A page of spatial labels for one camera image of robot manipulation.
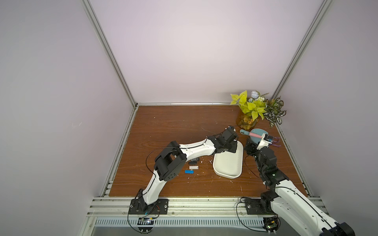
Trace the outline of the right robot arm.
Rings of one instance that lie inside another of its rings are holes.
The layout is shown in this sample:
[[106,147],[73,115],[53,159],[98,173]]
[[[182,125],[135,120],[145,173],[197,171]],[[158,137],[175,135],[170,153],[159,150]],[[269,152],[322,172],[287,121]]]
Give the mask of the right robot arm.
[[267,191],[261,194],[261,208],[284,219],[301,236],[354,236],[347,223],[339,223],[293,184],[277,166],[277,157],[269,143],[248,140],[245,151],[254,157],[259,176]]

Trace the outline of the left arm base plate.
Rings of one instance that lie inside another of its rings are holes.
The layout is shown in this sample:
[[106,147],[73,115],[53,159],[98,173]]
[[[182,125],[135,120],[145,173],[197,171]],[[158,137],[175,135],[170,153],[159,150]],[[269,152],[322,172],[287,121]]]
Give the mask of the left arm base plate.
[[168,199],[158,199],[155,203],[147,205],[143,198],[132,199],[129,209],[131,215],[148,215],[162,214],[166,215],[168,211]]

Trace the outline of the white storage box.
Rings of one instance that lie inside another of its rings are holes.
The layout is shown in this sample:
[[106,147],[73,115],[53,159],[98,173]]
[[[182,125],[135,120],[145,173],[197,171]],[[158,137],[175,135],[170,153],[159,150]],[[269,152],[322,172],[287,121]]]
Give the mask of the white storage box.
[[214,172],[224,178],[235,179],[241,176],[243,166],[244,147],[237,141],[236,152],[225,151],[217,153],[213,160]]

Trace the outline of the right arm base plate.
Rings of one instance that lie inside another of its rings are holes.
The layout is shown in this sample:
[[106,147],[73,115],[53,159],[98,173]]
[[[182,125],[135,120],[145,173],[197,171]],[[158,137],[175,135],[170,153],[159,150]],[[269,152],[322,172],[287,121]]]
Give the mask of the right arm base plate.
[[274,215],[268,202],[262,199],[244,198],[247,215]]

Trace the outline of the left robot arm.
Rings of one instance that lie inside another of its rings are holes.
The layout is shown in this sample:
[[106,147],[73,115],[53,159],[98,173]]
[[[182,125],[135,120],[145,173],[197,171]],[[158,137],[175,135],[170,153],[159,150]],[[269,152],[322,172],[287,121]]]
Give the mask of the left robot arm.
[[165,184],[177,177],[187,162],[202,156],[214,157],[213,169],[221,177],[235,179],[242,173],[243,145],[233,126],[197,143],[172,141],[155,158],[151,180],[138,192],[142,208],[154,205]]

